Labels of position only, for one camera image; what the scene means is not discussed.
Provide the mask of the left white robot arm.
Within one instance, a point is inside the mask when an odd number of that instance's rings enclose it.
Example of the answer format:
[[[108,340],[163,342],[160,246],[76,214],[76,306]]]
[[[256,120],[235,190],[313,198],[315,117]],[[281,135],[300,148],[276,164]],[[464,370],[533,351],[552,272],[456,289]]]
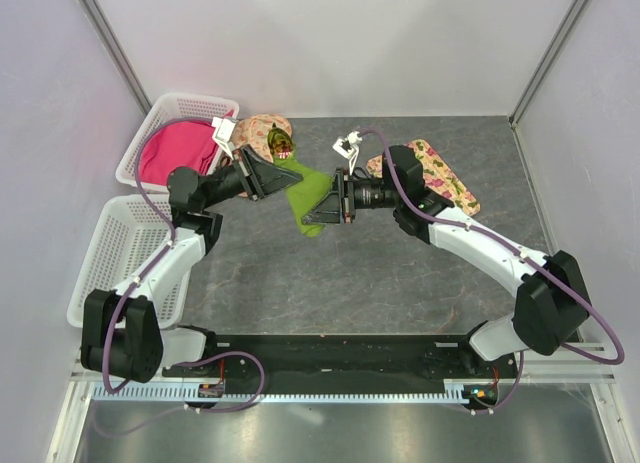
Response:
[[[167,237],[128,278],[109,291],[93,290],[84,303],[80,361],[101,373],[109,393],[116,391],[110,377],[146,383],[160,368],[182,363],[198,376],[216,371],[220,354],[206,343],[206,332],[163,331],[156,307],[216,244],[223,218],[209,207],[240,194],[264,199],[302,181],[284,166],[293,156],[292,144],[278,143],[271,152],[265,160],[245,145],[233,151],[231,165],[210,175],[190,167],[169,174]]]

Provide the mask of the green paper napkin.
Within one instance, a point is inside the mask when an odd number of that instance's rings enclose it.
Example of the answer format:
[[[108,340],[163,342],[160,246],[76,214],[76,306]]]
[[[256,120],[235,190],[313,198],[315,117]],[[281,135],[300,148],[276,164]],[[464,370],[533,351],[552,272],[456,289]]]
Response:
[[[285,152],[274,156],[274,164],[278,167],[299,173],[303,180],[285,190],[296,224],[303,236],[313,238],[324,229],[322,224],[306,224],[303,218],[327,194],[332,185],[332,178],[326,173],[309,168],[299,163],[295,152]]]

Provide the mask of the iridescent gold spoon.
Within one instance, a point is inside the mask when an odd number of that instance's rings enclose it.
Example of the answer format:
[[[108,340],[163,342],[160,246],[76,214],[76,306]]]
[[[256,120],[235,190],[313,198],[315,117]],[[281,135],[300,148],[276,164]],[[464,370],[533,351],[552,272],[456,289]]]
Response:
[[[267,145],[272,157],[278,160],[287,159],[295,149],[291,136],[276,124],[273,124],[268,132]]]

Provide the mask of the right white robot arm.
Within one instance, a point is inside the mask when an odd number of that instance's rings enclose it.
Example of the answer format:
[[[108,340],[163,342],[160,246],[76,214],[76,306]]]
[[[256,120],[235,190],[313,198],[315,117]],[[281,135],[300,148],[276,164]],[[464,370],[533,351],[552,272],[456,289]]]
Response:
[[[378,208],[392,209],[404,233],[462,258],[514,296],[512,314],[481,323],[466,336],[457,354],[465,374],[481,376],[494,360],[525,349],[550,356],[588,318],[585,307],[558,286],[588,296],[574,257],[531,250],[478,224],[425,185],[423,166],[407,146],[391,147],[379,177],[356,178],[337,169],[328,193],[302,220],[351,223],[357,211]]]

